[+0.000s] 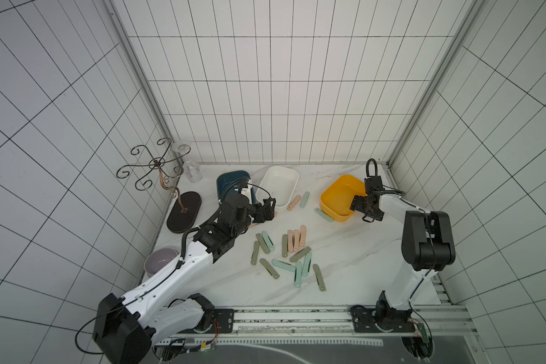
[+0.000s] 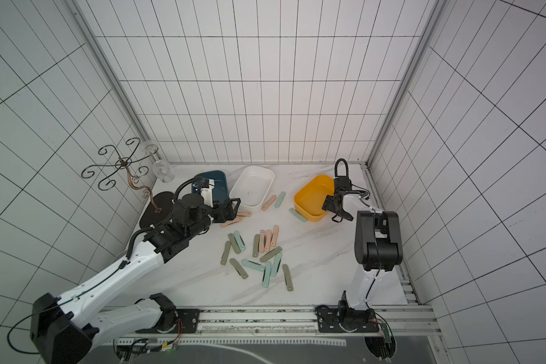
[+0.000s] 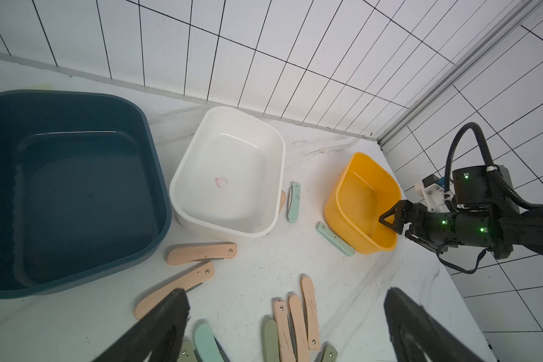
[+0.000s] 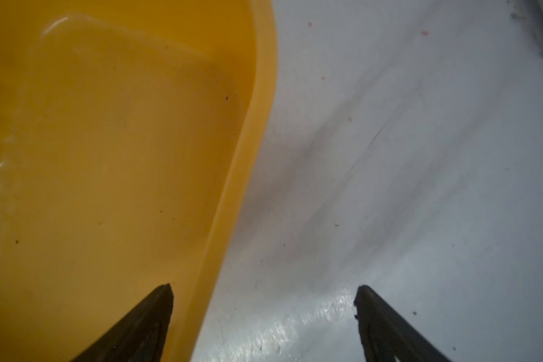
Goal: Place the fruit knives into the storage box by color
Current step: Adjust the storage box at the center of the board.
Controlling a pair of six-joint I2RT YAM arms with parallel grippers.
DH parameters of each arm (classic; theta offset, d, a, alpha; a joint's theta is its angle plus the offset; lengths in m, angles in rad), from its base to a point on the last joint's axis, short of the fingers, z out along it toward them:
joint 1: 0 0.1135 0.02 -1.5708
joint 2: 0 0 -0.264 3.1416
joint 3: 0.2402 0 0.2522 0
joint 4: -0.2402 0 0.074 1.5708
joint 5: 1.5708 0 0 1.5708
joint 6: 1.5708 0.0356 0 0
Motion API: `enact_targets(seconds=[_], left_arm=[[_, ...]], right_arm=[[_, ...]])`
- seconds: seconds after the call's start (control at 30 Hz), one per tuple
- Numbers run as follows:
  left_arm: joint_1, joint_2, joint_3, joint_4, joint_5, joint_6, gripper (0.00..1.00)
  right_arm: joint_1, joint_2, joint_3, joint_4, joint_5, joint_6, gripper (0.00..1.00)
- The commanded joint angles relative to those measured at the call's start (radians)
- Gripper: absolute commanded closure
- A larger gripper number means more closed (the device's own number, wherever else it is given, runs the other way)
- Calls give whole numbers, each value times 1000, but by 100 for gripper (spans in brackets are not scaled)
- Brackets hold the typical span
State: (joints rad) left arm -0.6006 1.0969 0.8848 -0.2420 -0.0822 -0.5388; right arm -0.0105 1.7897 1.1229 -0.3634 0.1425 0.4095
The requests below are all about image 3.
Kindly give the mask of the olive knife pair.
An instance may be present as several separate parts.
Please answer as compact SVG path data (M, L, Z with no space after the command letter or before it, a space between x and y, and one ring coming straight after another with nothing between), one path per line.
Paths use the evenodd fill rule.
M198 362L195 349L190 341L184 340L182 342L177 362Z

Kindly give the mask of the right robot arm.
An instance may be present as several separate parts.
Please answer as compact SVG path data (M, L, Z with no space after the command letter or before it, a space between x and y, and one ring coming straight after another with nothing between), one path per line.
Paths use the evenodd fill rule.
M521 213L509 202L485 202L433 213L425 205L401 200L379 217L379 223L435 253L446 267L467 275L478 270L488 253L506 259L515 245L543 256L543 205ZM473 268L463 268L441 257L458 247L481 249Z

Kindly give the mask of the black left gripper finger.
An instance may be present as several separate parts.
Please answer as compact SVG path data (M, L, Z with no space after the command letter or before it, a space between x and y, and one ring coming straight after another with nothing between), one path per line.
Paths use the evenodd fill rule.
M186 292L177 288L95 360L176 361L189 310Z

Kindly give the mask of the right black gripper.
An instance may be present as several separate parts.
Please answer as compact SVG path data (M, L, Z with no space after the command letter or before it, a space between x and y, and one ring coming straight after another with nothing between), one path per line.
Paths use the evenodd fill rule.
M502 230L489 211L432 213L422 204L400 200L379 217L379 223L433 252L448 247L495 250ZM389 335L398 361L479 361L480 358L425 309L397 287L384 302Z

